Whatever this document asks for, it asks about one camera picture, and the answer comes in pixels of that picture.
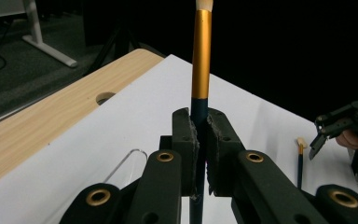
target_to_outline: gray floor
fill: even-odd
[[[103,47],[86,46],[81,15],[52,16],[40,26],[44,43],[78,66],[66,66],[23,41],[30,34],[26,19],[14,20],[5,37],[6,27],[0,25],[0,120],[82,78]],[[104,63],[113,61],[113,50]]]

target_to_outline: white table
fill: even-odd
[[[170,55],[0,178],[0,223],[58,223],[78,192],[104,181],[130,150],[156,151],[160,136],[172,134],[172,112],[190,107],[191,68]],[[296,139],[311,142],[311,122],[215,76],[209,107],[227,115],[247,149],[269,155],[296,183]],[[312,161],[305,155],[303,190],[337,184],[358,192],[348,152],[335,141]],[[229,198],[204,203],[204,223],[236,223]],[[182,223],[188,223],[187,198]]]

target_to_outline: small paintbrush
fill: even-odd
[[[304,138],[298,137],[297,138],[298,144],[298,164],[297,164],[297,188],[301,189],[302,185],[302,173],[303,173],[303,154],[304,149],[308,147],[308,144],[305,142]]]

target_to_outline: light wood surface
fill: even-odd
[[[162,60],[136,49],[1,121],[0,177],[91,113],[99,106],[97,98],[121,91]]]

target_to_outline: black paintbrush handle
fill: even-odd
[[[202,209],[205,184],[206,128],[208,117],[208,99],[191,98],[190,118],[196,126],[200,149],[196,169],[196,199],[190,200],[190,223],[202,223]]]
[[[297,165],[297,188],[301,189],[302,185],[302,170],[303,170],[303,154],[298,154]]]

